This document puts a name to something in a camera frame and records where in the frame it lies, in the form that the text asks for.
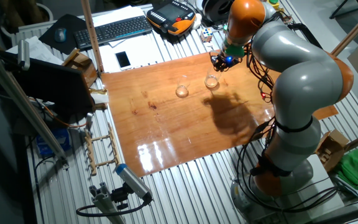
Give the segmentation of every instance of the computer mouse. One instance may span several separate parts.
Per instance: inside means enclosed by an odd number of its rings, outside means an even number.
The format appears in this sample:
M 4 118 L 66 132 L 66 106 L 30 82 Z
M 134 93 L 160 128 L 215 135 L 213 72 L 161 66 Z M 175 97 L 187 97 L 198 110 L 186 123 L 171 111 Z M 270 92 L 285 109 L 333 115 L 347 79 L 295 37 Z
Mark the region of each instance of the computer mouse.
M 65 28 L 57 28 L 55 31 L 55 41 L 58 43 L 63 43 L 66 41 L 66 29 Z

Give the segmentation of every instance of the wooden drying rack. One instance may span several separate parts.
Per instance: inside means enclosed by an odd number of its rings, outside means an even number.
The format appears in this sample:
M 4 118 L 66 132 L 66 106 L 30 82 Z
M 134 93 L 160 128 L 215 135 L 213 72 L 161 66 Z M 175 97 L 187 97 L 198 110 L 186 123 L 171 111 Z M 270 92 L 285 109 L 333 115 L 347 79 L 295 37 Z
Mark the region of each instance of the wooden drying rack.
M 115 163 L 116 166 L 118 164 L 120 164 L 120 160 L 119 160 L 119 156 L 118 156 L 118 152 L 117 152 L 117 142 L 113 136 L 113 130 L 111 128 L 110 123 L 107 123 L 108 127 L 109 127 L 109 134 L 105 135 L 105 136 L 101 136 L 101 137 L 97 137 L 97 138 L 92 138 L 91 134 L 89 133 L 89 131 L 87 129 L 85 129 L 85 141 L 86 141 L 86 147 L 88 148 L 88 158 L 89 158 L 89 162 L 90 162 L 90 166 L 91 166 L 91 175 L 94 176 L 96 175 L 96 168 L 99 166 L 104 166 L 107 164 L 112 164 Z M 100 163 L 95 163 L 95 159 L 94 159 L 94 151 L 93 151 L 93 145 L 92 142 L 93 141 L 98 141 L 98 140 L 102 140 L 102 139 L 106 139 L 106 138 L 110 138 L 111 141 L 111 147 L 112 147 L 112 153 L 114 154 L 114 159 L 110 160 L 110 161 L 105 161 L 105 162 L 100 162 Z

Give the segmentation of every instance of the monitor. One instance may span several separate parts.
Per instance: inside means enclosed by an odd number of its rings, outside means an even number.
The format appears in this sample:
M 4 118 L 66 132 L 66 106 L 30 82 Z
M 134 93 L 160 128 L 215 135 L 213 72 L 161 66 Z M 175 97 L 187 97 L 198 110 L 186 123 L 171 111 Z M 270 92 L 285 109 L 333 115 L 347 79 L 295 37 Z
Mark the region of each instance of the monitor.
M 0 56 L 17 61 L 17 54 L 0 52 Z M 51 101 L 59 114 L 94 112 L 94 100 L 79 70 L 30 59 L 28 71 L 12 72 L 27 96 Z

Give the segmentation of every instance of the blue led light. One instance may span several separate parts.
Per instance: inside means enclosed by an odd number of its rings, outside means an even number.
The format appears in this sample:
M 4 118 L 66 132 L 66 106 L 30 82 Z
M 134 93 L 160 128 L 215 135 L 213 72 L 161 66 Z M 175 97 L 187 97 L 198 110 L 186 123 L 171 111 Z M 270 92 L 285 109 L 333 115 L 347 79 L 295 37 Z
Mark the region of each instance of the blue led light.
M 233 57 L 232 57 L 232 56 L 226 57 L 226 63 L 231 63 L 232 61 L 233 61 Z

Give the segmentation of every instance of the white paper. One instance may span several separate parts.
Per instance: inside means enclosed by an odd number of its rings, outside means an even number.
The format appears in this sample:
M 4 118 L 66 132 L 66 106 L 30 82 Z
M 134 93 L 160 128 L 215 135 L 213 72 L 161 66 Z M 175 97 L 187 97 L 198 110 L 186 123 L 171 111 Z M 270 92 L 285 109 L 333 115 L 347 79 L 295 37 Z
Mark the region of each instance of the white paper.
M 107 13 L 105 15 L 93 17 L 92 19 L 93 19 L 93 25 L 95 27 L 98 27 L 112 22 L 117 22 L 123 19 L 129 19 L 137 16 L 144 16 L 143 10 L 138 7 L 127 6 L 121 9 L 117 9 L 113 12 Z
M 92 96 L 92 98 L 93 98 L 95 104 L 98 104 L 98 103 L 109 103 L 109 95 L 91 93 L 91 96 Z
M 51 51 L 42 43 L 37 36 L 31 37 L 29 39 L 26 39 L 29 43 L 29 52 L 30 52 L 30 58 L 38 59 L 44 62 L 54 63 L 56 65 L 61 65 L 63 63 L 62 60 L 54 56 Z M 15 46 L 6 52 L 17 54 L 18 47 Z
M 116 53 L 125 52 L 132 68 L 153 65 L 156 62 L 156 50 L 152 49 L 152 42 L 147 35 L 117 40 L 109 45 L 99 47 L 105 72 L 120 72 Z

